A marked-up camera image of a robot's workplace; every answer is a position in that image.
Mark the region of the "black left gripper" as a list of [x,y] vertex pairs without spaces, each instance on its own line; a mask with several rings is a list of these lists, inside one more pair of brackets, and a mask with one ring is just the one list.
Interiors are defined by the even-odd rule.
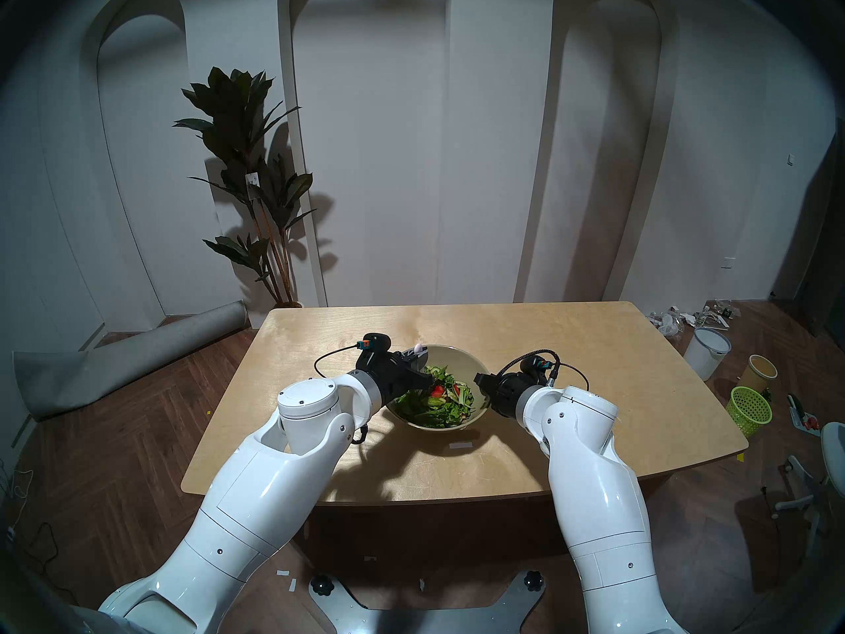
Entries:
[[433,376],[420,371],[425,369],[427,361],[428,348],[409,348],[401,353],[362,351],[356,361],[356,370],[374,381],[382,403],[390,403],[408,391],[433,390]]

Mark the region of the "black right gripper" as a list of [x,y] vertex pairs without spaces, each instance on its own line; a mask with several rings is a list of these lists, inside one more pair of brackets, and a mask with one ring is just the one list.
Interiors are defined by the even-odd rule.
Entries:
[[523,394],[537,386],[537,379],[527,373],[475,375],[474,383],[481,393],[490,396],[491,407],[505,418],[517,418]]

